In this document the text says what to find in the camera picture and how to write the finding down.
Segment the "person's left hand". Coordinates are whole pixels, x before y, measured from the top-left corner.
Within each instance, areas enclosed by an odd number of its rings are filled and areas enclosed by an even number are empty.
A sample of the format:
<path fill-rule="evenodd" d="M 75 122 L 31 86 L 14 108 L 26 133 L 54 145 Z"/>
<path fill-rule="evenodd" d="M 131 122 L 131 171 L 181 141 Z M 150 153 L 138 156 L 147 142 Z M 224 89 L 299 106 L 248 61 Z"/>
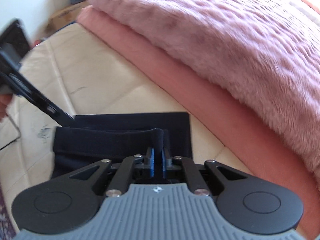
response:
<path fill-rule="evenodd" d="M 6 116 L 8 105 L 12 101 L 12 94 L 0 95 L 0 121 Z"/>

